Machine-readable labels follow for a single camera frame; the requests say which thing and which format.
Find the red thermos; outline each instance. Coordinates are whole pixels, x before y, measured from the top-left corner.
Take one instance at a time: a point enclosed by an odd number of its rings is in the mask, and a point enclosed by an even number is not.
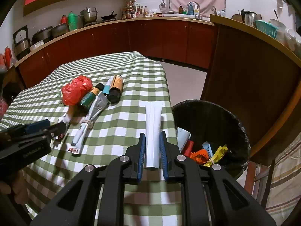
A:
[[[66,17],[66,15],[63,15],[62,18],[61,18],[61,24],[68,24],[68,18]]]
[[[9,67],[11,66],[11,58],[12,58],[11,50],[9,49],[9,47],[5,48],[4,57],[5,57],[6,68],[9,69]]]

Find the table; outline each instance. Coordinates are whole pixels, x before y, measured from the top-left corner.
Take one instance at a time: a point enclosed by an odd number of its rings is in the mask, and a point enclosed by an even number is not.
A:
[[[163,101],[161,129],[166,132],[168,142],[177,144],[165,71],[159,63],[138,52],[96,56],[58,67],[16,97],[0,121],[1,129],[43,119],[56,122],[67,111],[61,103],[61,87],[81,74],[89,77],[93,85],[105,84],[111,76],[122,75],[121,100],[97,118],[86,134],[79,157],[67,151],[82,119],[75,116],[62,142],[52,143],[51,153],[24,168],[30,198],[27,208],[32,217],[85,165],[107,165],[124,155],[128,146],[137,144],[140,133],[145,133],[147,102]],[[144,170],[138,186],[125,186],[124,214],[125,225],[181,225],[179,184],[165,183],[162,169]]]

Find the green thermos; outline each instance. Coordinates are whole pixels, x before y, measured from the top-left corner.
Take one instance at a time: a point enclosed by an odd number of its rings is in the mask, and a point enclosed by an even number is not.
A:
[[[74,14],[72,11],[68,15],[68,26],[69,31],[74,31],[77,29],[77,15]]]

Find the green bottle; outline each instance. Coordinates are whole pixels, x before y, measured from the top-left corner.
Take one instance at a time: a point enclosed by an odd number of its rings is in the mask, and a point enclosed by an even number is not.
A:
[[[96,95],[99,94],[100,91],[104,89],[104,85],[102,83],[98,83],[95,87],[93,87],[90,92],[88,92],[82,100],[79,102],[79,108],[84,112],[88,112],[93,101],[96,98]]]
[[[75,15],[72,11],[68,15],[68,26],[69,31],[74,31],[77,29],[77,15]]]

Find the blue gripper pad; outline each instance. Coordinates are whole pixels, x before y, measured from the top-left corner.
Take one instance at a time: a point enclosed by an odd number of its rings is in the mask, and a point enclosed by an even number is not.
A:
[[[145,156],[145,145],[146,145],[146,138],[145,138],[145,134],[143,133],[140,155],[138,160],[138,175],[137,175],[138,182],[140,182],[142,179],[143,163],[144,163],[144,156]]]
[[[165,150],[165,144],[163,139],[163,133],[160,133],[160,153],[161,153],[161,162],[162,162],[162,170],[163,170],[163,176],[164,180],[168,180],[168,162],[167,162],[167,156],[166,156],[166,150]]]

